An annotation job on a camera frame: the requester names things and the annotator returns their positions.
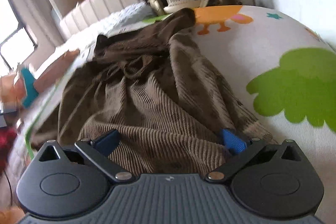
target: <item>white logo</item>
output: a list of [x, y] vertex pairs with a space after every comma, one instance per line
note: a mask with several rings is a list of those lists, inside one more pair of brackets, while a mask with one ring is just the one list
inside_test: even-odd
[[169, 176], [168, 178], [166, 178], [167, 181], [172, 181], [174, 179], [174, 177]]

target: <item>window frame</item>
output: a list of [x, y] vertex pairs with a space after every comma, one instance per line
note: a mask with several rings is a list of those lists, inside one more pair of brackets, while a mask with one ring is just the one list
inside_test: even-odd
[[27, 26], [26, 24], [23, 22], [23, 20], [21, 19], [21, 16], [19, 15], [19, 13], [17, 12], [13, 1], [12, 0], [8, 0], [8, 3], [16, 17], [16, 20], [18, 22], [17, 28], [14, 32], [12, 32], [8, 37], [6, 37], [6, 39], [4, 39], [2, 42], [0, 42], [0, 57], [2, 58], [2, 60], [4, 61], [4, 63], [6, 64], [6, 66], [9, 68], [9, 70], [12, 70], [13, 68], [8, 64], [7, 60], [2, 56], [1, 54], [1, 47], [2, 45], [4, 45], [9, 39], [11, 39], [18, 31], [20, 31], [21, 29], [25, 29], [28, 37], [30, 38], [33, 46], [34, 46], [34, 51], [37, 49], [38, 45], [36, 44], [36, 42], [33, 40], [32, 36], [30, 35], [30, 33], [27, 30]]

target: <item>headboard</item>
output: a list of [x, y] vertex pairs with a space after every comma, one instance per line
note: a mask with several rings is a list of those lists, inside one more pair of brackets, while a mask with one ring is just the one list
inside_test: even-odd
[[139, 0], [84, 0], [60, 21], [64, 36], [69, 39], [93, 23], [118, 12], [125, 7], [139, 3]]

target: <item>orange dinosaur print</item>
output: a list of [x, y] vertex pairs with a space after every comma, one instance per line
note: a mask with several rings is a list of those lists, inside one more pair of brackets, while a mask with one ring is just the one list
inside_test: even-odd
[[228, 5], [228, 6], [210, 6], [204, 8], [195, 8], [196, 23], [203, 24], [203, 30], [197, 32], [199, 35], [208, 34], [208, 27], [211, 24], [219, 24], [218, 32], [225, 32], [230, 30], [230, 27], [225, 26], [225, 21], [231, 19], [240, 24], [248, 24], [253, 21], [253, 18], [239, 14], [242, 5]]

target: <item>brown corduroy garment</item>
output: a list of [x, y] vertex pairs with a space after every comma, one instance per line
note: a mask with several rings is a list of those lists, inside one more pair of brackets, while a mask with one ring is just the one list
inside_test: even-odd
[[204, 175], [230, 157], [219, 144], [223, 128], [274, 142], [179, 32], [194, 23], [194, 12], [183, 9], [142, 30], [100, 37], [96, 57], [75, 72], [54, 112], [60, 144], [115, 128], [122, 138], [110, 159], [132, 173]]

